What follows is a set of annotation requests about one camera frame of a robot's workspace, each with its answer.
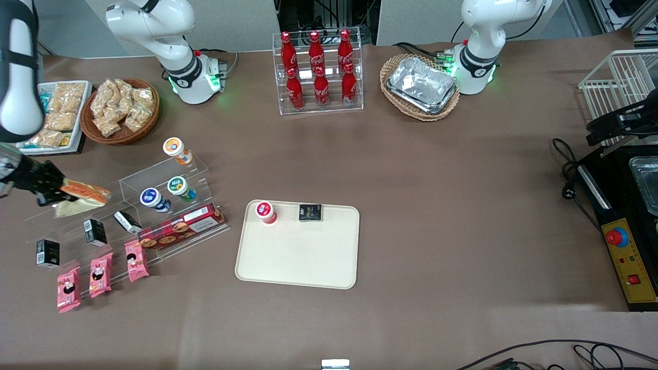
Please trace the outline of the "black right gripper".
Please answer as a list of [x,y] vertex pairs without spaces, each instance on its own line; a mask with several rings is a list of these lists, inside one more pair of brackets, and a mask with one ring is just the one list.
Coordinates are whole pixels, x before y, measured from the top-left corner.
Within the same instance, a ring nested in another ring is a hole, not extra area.
[[64,178],[66,176],[51,161],[39,162],[21,154],[15,147],[2,145],[2,197],[6,197],[12,188],[18,188],[36,195],[40,207],[56,204],[64,201],[64,192],[50,190],[47,181],[63,182]]

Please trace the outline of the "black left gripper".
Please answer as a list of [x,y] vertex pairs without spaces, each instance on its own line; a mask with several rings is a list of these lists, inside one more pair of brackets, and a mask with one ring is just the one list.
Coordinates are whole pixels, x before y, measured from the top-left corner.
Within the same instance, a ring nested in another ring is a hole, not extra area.
[[657,134],[657,96],[647,98],[627,107],[619,108],[592,120],[586,125],[589,146],[601,144],[618,136],[645,138]]

